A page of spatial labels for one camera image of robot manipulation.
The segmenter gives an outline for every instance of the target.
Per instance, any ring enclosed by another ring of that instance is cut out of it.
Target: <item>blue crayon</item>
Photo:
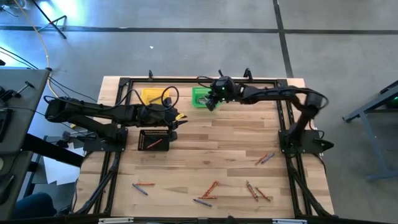
[[[148,195],[142,188],[138,187],[136,184],[132,184],[137,190],[141,191],[144,195]]]
[[[195,198],[194,198],[193,200],[196,201],[196,202],[198,202],[198,203],[201,203],[202,205],[206,205],[206,206],[212,207],[211,204],[209,204],[209,203],[207,203],[207,202],[204,202],[204,201],[202,201],[202,200],[195,199]]]
[[[261,161],[261,164],[267,162],[270,158],[274,157],[275,153],[271,153],[269,156],[267,156],[263,161]]]

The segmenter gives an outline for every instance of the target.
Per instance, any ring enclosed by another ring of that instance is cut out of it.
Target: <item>gray desk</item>
[[[390,177],[398,177],[398,169],[391,169],[387,166],[386,159],[384,158],[384,148],[380,142],[380,136],[377,136],[372,128],[370,122],[368,121],[369,114],[381,114],[381,113],[391,113],[398,112],[397,109],[379,109],[379,107],[385,105],[388,101],[391,101],[398,96],[398,80],[393,84],[385,87],[381,90],[381,94],[374,100],[366,103],[362,107],[354,110],[350,114],[343,117],[343,120],[350,123],[355,118],[360,118],[368,138],[371,140],[373,151],[376,155],[377,162],[379,163],[380,171],[377,174],[368,175],[368,180],[385,179]]]
[[[36,110],[48,76],[49,71],[47,70],[2,68],[0,69],[0,85],[6,90],[19,90],[25,85],[25,81],[33,84],[35,89],[26,89],[21,93],[21,98],[12,98],[8,103],[10,106]],[[10,172],[15,175],[15,179],[8,200],[0,205],[0,220],[7,220],[11,215],[33,154],[27,151],[22,152],[20,149],[32,122],[34,112],[23,109],[13,110],[13,119],[9,124],[3,142],[0,143],[0,157],[4,161],[0,175]]]

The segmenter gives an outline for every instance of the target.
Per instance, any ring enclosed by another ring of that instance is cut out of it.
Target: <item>green box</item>
[[[201,104],[198,101],[199,98],[203,96],[208,96],[209,91],[211,91],[209,88],[205,87],[193,87],[192,88],[192,105],[195,108],[207,108],[206,104]]]

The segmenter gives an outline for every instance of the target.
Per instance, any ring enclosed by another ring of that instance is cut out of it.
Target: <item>concrete floor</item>
[[[279,0],[279,4],[286,29],[398,29],[394,0]],[[40,5],[52,18],[66,14],[70,26],[277,27],[272,0],[52,0]],[[46,23],[36,8],[27,8],[36,25]],[[20,17],[0,13],[1,24],[27,24],[18,10],[12,11]],[[103,76],[147,75],[149,69],[154,75],[197,76],[217,75],[221,68],[234,76],[250,67],[255,77],[286,77],[277,34],[66,32],[67,40],[56,32],[42,35],[54,78],[94,98]],[[40,68],[46,66],[34,32],[0,31],[0,37],[2,47]],[[315,123],[326,132],[325,139],[335,143],[324,158],[335,213],[397,223],[398,178],[365,179],[377,172],[370,142],[359,121],[346,124],[341,117],[397,80],[398,35],[287,35],[286,39],[294,77],[304,78],[308,87],[330,99]],[[45,107],[41,102],[38,110]],[[387,123],[396,127],[397,120]],[[42,137],[64,129],[37,115],[30,133]],[[398,152],[388,151],[386,156],[393,166]],[[37,190],[50,192],[61,208],[70,203],[73,186]]]

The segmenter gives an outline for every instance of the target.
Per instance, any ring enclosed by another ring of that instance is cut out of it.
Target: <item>wooden table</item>
[[[119,78],[104,77],[98,103],[114,105]],[[305,86],[301,78],[290,78],[288,84]],[[133,88],[140,93],[143,88],[170,85],[179,89],[180,100],[176,108],[188,116],[189,122],[177,129],[178,140],[170,143],[169,152],[137,151],[140,129],[129,128],[126,150],[119,166],[112,216],[226,218],[231,214],[236,218],[293,217],[285,158],[277,138],[280,124],[276,102],[262,101],[255,105],[223,103],[210,112],[192,106],[192,87],[197,86],[193,83],[135,83]],[[170,95],[174,100],[175,93],[171,91]],[[138,103],[135,95],[132,103]],[[299,114],[299,111],[294,111],[295,118]],[[255,166],[254,163],[267,152],[275,152],[276,155],[265,164]],[[81,208],[98,185],[103,157],[103,152],[94,152],[82,165],[75,210]],[[303,154],[302,157],[309,189],[325,210],[333,213],[321,162],[311,154]],[[207,200],[213,204],[212,208],[192,200],[201,196],[215,180],[220,184],[211,195],[218,196],[218,199]],[[261,197],[256,202],[246,188],[246,180],[259,187],[271,202]],[[131,185],[137,182],[155,182],[156,185],[144,187],[149,194],[145,196]],[[298,197],[304,212],[300,190]]]

